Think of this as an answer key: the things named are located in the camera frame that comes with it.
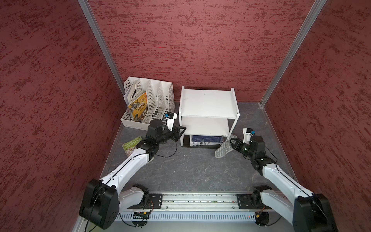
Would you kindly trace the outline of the grey patterned cloth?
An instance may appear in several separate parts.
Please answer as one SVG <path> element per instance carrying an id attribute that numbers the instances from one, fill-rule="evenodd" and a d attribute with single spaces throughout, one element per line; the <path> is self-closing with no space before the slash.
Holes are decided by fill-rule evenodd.
<path id="1" fill-rule="evenodd" d="M 227 139 L 214 153 L 216 158 L 222 158 L 226 156 L 228 153 L 235 151 L 235 149 L 231 145 L 232 139 L 237 139 L 236 135 L 232 135 L 230 139 Z"/>

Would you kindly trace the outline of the white two-tier bookshelf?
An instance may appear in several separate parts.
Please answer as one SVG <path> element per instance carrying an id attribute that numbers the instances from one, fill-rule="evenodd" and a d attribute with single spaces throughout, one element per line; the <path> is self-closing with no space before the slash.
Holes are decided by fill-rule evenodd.
<path id="1" fill-rule="evenodd" d="M 192 90 L 184 86 L 179 103 L 179 125 L 186 127 L 180 144 L 187 147 L 192 135 L 230 139 L 240 117 L 234 88 L 230 90 Z"/>

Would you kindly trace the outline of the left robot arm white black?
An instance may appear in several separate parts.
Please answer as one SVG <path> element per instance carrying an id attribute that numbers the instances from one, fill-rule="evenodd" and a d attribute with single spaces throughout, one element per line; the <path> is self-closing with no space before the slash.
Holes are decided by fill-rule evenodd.
<path id="1" fill-rule="evenodd" d="M 122 189 L 142 167 L 153 160 L 161 144 L 168 140 L 177 142 L 185 131 L 186 127 L 169 128 L 161 120 L 152 120 L 146 137 L 126 160 L 110 174 L 100 180 L 92 179 L 87 184 L 79 216 L 105 230 L 113 224 L 121 210 L 136 205 L 146 206 L 149 201 L 147 188 L 138 185 L 120 196 Z"/>

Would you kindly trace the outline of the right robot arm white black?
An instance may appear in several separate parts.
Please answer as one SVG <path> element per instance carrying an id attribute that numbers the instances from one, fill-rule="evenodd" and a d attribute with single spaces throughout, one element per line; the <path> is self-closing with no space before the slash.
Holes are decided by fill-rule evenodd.
<path id="1" fill-rule="evenodd" d="M 286 174 L 275 160 L 267 156 L 261 136 L 251 136 L 249 143 L 232 138 L 229 144 L 233 150 L 250 159 L 252 167 L 283 194 L 280 196 L 268 187 L 259 187 L 255 189 L 256 203 L 273 209 L 290 222 L 296 232 L 338 231 L 329 200 Z"/>

